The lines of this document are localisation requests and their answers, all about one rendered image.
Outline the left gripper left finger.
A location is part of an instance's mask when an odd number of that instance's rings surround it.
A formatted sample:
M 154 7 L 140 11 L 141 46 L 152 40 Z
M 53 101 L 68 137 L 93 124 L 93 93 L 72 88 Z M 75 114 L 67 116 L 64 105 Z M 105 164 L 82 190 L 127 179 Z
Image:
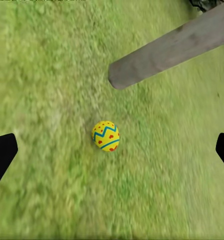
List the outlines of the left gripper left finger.
M 0 180 L 18 152 L 14 133 L 0 136 Z

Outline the easter egg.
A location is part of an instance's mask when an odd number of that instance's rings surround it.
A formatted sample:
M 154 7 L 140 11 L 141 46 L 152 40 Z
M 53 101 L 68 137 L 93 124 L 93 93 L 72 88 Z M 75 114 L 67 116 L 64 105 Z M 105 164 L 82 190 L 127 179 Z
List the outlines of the easter egg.
M 92 139 L 104 151 L 113 151 L 120 140 L 117 127 L 110 121 L 102 121 L 96 124 L 92 130 Z

